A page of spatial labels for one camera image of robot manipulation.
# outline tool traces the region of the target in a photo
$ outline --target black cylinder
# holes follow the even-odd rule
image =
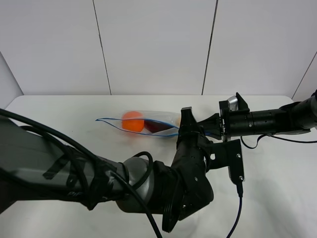
[[[312,96],[297,104],[291,111],[293,122],[303,129],[317,126],[317,100]]]
[[[230,136],[273,134],[289,126],[287,114],[281,109],[232,115],[229,122]]]

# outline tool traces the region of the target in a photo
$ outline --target panel seam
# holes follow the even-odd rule
[[[297,88],[296,88],[296,90],[295,90],[295,93],[293,94],[292,99],[294,98],[294,96],[295,96],[297,90],[299,89],[299,86],[301,85],[303,79],[305,78],[305,75],[306,75],[306,73],[308,72],[309,67],[312,65],[312,63],[313,63],[313,61],[314,61],[314,59],[315,59],[316,54],[317,54],[317,52],[315,53],[315,55],[314,55],[314,57],[313,57],[311,63],[308,65],[308,68],[306,69],[306,71],[305,71],[305,73],[304,73],[304,76],[302,77],[302,80],[299,82],[299,84],[298,84],[298,86],[297,86]]]
[[[202,88],[202,95],[204,94],[204,89],[205,89],[205,81],[206,81],[207,68],[208,68],[208,63],[209,63],[209,55],[210,55],[211,42],[212,42],[212,37],[213,37],[214,23],[216,21],[217,8],[218,8],[218,0],[216,0],[216,4],[215,4],[215,7],[214,7],[213,21],[212,21],[212,27],[211,27],[211,35],[210,35],[208,54],[207,54],[207,61],[206,61],[206,68],[205,68],[205,75],[204,75],[203,88]]]
[[[106,70],[106,75],[107,75],[107,80],[108,80],[109,91],[110,91],[110,95],[112,95],[111,88],[110,88],[110,82],[109,82],[109,76],[108,76],[108,70],[107,70],[107,65],[106,65],[106,60],[105,60],[105,53],[104,53],[103,43],[102,43],[102,41],[101,41],[99,23],[98,23],[98,18],[97,18],[96,7],[95,7],[95,1],[94,1],[94,0],[93,0],[93,5],[94,5],[96,23],[97,23],[97,28],[98,28],[100,46],[101,46],[101,50],[102,50],[102,52],[103,52],[103,58],[104,58],[104,63],[105,63],[105,70]]]

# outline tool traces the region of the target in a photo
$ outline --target black cable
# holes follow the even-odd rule
[[[153,169],[153,165],[154,165],[154,162],[153,162],[153,157],[152,155],[147,152],[147,151],[142,151],[138,154],[136,154],[134,157],[140,157],[140,156],[147,156],[148,159],[149,159],[149,164],[148,164],[148,168],[146,170],[146,172],[143,174],[143,176],[140,178],[139,181],[137,181],[132,187],[137,190],[142,184],[144,184],[144,182],[148,179],[148,177],[150,176],[151,172],[152,172],[152,169]]]
[[[78,199],[74,197],[63,196],[55,192],[51,192],[50,190],[45,189],[41,185],[30,184],[16,176],[11,175],[4,169],[0,168],[0,177],[5,177],[6,180],[12,181],[19,186],[26,187],[31,191],[37,192],[39,195],[42,195],[44,198],[54,198],[62,201],[70,201],[70,202],[79,202]]]
[[[290,140],[290,139],[286,139],[286,138],[282,138],[282,137],[277,137],[277,136],[274,136],[274,135],[271,135],[271,134],[264,134],[264,135],[260,135],[258,138],[257,138],[257,144],[255,147],[251,147],[249,145],[247,145],[242,136],[240,137],[241,139],[241,142],[242,144],[247,147],[248,149],[255,149],[257,146],[258,146],[258,143],[259,143],[259,140],[261,140],[263,137],[265,136],[269,136],[269,137],[272,137],[272,138],[275,138],[275,139],[279,139],[279,140],[285,140],[285,141],[289,141],[289,142],[294,142],[294,143],[302,143],[302,144],[312,144],[312,143],[317,143],[317,141],[301,141],[301,140]]]
[[[130,194],[134,196],[134,198],[139,202],[139,204],[143,207],[143,210],[145,212],[145,214],[147,215],[153,230],[155,232],[155,235],[157,236],[157,238],[162,238],[162,235],[159,231],[159,228],[153,218],[152,213],[150,212],[150,210],[148,209],[148,207],[146,206],[146,204],[144,203],[143,199],[139,196],[139,194],[135,191],[135,189],[128,184],[119,174],[112,172],[112,175],[123,185],[127,188],[127,190],[129,190]]]
[[[20,116],[18,114],[0,109],[0,115],[7,117],[7,118],[11,118],[20,122],[23,122],[25,124],[31,125],[37,129],[43,130],[44,132],[54,135],[56,137],[58,137],[59,139],[67,142],[68,144],[72,145],[74,148],[76,148],[78,151],[82,152],[84,155],[87,156],[88,159],[90,159],[93,162],[93,166],[94,169],[96,169],[96,163],[99,161],[98,157],[93,154],[91,151],[89,151],[88,149],[86,149],[84,146],[82,146],[81,144],[79,144],[78,142],[74,141],[73,139],[71,139],[70,137],[64,135],[63,133],[60,133],[48,126],[45,126],[41,123],[38,123],[34,120],[28,119],[26,117]],[[139,204],[143,207],[152,227],[153,230],[156,234],[156,236],[158,238],[162,238],[162,235],[160,234],[160,231],[158,229],[157,224],[155,223],[155,220],[150,212],[150,210],[148,209],[148,207],[146,206],[146,204],[144,203],[144,201],[142,200],[142,198],[140,197],[140,195],[135,191],[135,189],[129,185],[124,178],[119,175],[118,173],[116,173],[116,171],[114,170],[114,168],[112,167],[112,165],[108,164],[107,162],[105,162],[105,165],[107,165],[107,167],[110,169],[111,174],[120,182],[122,183],[122,185],[131,193],[131,195],[133,195],[133,197],[139,202]]]
[[[255,148],[258,146],[259,140],[261,140],[261,139],[262,139],[263,137],[265,137],[265,136],[268,136],[268,135],[260,135],[260,136],[257,138],[257,145],[256,145],[255,147],[251,147],[251,146],[247,145],[247,144],[244,142],[242,136],[240,136],[240,139],[241,139],[242,144],[243,144],[245,147],[247,147],[248,149],[255,149]]]
[[[317,140],[313,140],[313,141],[290,140],[290,139],[285,139],[285,138],[277,137],[277,136],[274,136],[274,135],[269,135],[269,137],[272,137],[272,138],[275,138],[275,139],[279,139],[279,140],[285,140],[285,141],[289,141],[289,142],[302,143],[302,144],[317,143]]]
[[[232,233],[234,232],[234,230],[236,229],[237,227],[237,224],[239,222],[239,218],[240,218],[240,215],[241,215],[241,210],[242,210],[242,197],[239,197],[239,210],[238,210],[238,215],[237,215],[237,218],[236,218],[236,221],[234,222],[233,224],[233,227],[231,228],[231,231],[229,232],[229,234],[227,235],[227,238],[230,238]]]
[[[36,134],[42,136],[44,139],[46,139],[46,140],[50,141],[51,143],[53,143],[54,145],[56,145],[66,155],[66,158],[68,158],[70,160],[70,162],[72,163],[72,165],[75,168],[75,171],[76,171],[77,176],[79,178],[79,182],[83,188],[83,191],[84,191],[86,198],[88,200],[90,200],[89,186],[88,186],[86,176],[85,176],[84,171],[81,168],[79,162],[74,158],[74,155],[72,154],[70,149],[66,145],[61,143],[59,140],[57,140],[55,137],[51,136],[50,134],[47,134],[46,132],[44,132],[42,130],[36,129],[36,128],[29,126],[29,125],[23,125],[23,126],[21,126],[21,128],[24,129],[25,131],[31,131],[33,133],[36,133]]]

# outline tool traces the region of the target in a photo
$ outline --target table surface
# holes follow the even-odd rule
[[[192,106],[197,120],[219,112],[218,101],[229,96],[21,96],[7,110],[59,130],[95,154],[123,162],[140,151],[170,165],[176,138],[127,136],[95,121],[117,117],[125,110],[180,112]],[[278,108],[291,103],[284,96],[245,96],[251,111]],[[311,133],[284,136],[316,140]],[[256,136],[245,138],[254,145]],[[313,238],[317,234],[317,160],[314,144],[298,144],[263,138],[257,149],[243,147],[245,177],[240,222],[233,238]],[[210,171],[207,177],[214,201],[177,223],[166,238],[224,238],[238,211],[236,187],[228,169]],[[154,215],[161,227],[161,215]],[[0,214],[4,238],[104,238],[155,237],[144,214],[127,214],[115,202],[88,211],[77,203],[19,201]]]

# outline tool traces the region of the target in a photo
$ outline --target cable connector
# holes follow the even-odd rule
[[[237,192],[239,197],[243,197],[243,185],[242,182],[237,183]]]

